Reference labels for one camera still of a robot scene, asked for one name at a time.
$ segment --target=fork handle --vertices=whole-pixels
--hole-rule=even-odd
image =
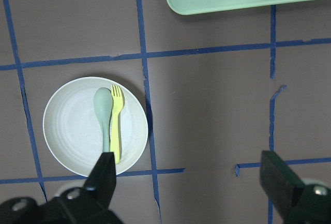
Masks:
[[[119,126],[118,126],[118,114],[113,115],[112,129],[110,134],[110,151],[114,153],[115,164],[119,163],[121,159],[121,151],[119,145]]]

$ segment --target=yellow fork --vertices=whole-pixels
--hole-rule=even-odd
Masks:
[[[110,151],[114,153],[115,163],[118,164],[121,159],[121,132],[118,123],[119,113],[124,104],[123,93],[119,86],[112,85],[113,110],[112,127],[110,133]]]

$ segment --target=light green spoon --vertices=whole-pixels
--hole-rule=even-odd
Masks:
[[[100,88],[94,95],[94,112],[99,120],[102,132],[102,152],[109,152],[109,123],[112,113],[113,98],[110,90]]]

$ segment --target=round plate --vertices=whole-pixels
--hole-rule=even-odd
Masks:
[[[122,157],[116,175],[128,170],[142,155],[148,136],[145,112],[136,97],[112,80],[86,77],[59,88],[44,111],[42,127],[53,156],[70,171],[88,176],[102,153],[102,134],[94,113],[94,95],[101,88],[121,87],[124,107],[121,111]]]

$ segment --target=spoon head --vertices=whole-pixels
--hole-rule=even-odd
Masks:
[[[100,88],[94,95],[94,111],[100,122],[109,122],[113,107],[113,98],[110,90]]]

